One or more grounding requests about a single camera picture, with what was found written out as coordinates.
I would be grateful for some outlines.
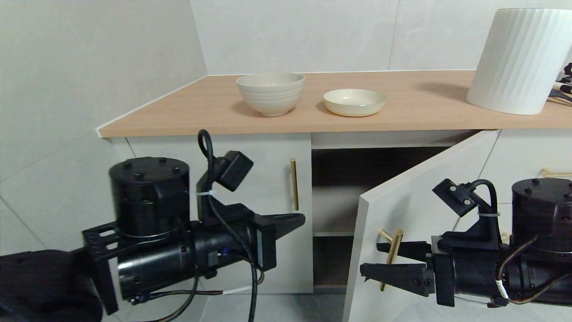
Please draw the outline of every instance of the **ribbed vase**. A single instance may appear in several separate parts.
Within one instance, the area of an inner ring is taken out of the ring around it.
[[[572,10],[498,10],[467,101],[503,113],[539,114],[571,47]]]

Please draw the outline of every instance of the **countertop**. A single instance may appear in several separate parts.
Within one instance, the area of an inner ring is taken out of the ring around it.
[[[572,128],[572,106],[549,101],[538,115],[489,111],[465,100],[473,70],[309,73],[290,113],[265,117],[251,110],[239,76],[208,76],[99,129],[104,138],[286,132],[424,131],[442,129]],[[368,117],[330,113],[323,94],[339,88],[381,91],[384,108]]]

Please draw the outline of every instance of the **gold handle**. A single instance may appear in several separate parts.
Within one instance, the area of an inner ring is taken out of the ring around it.
[[[548,168],[542,168],[543,178],[572,178],[572,172],[552,172]]]
[[[395,258],[397,257],[397,253],[399,252],[399,245],[401,245],[401,240],[403,239],[403,231],[401,229],[397,229],[393,238],[386,233],[383,229],[379,230],[379,235],[383,236],[387,241],[391,243],[390,252],[387,253],[387,261],[386,264],[393,264],[395,262]],[[384,291],[386,288],[385,283],[379,284],[379,290]]]
[[[300,201],[298,199],[298,174],[296,173],[296,159],[290,160],[292,167],[292,192],[294,193],[294,210],[300,210]]]

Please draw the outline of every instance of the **ribbed bowl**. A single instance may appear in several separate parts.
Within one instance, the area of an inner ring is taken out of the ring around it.
[[[264,116],[280,116],[293,109],[302,96],[305,76],[296,73],[260,73],[236,80],[246,104]]]

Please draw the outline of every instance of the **white bowl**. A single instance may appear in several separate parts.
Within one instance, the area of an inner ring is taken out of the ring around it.
[[[381,111],[387,96],[367,89],[344,88],[324,94],[326,108],[335,114],[361,117]]]
[[[250,108],[264,116],[279,116],[293,109],[304,88],[305,76],[295,73],[261,73],[236,80]]]

